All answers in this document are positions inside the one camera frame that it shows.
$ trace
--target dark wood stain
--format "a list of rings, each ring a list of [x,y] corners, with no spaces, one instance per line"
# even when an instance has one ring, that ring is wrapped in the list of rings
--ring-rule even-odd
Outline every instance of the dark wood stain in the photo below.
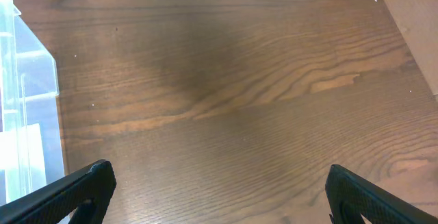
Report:
[[[114,166],[106,223],[285,223],[333,163],[376,181],[437,155],[381,0],[14,1],[57,60],[68,170]]]

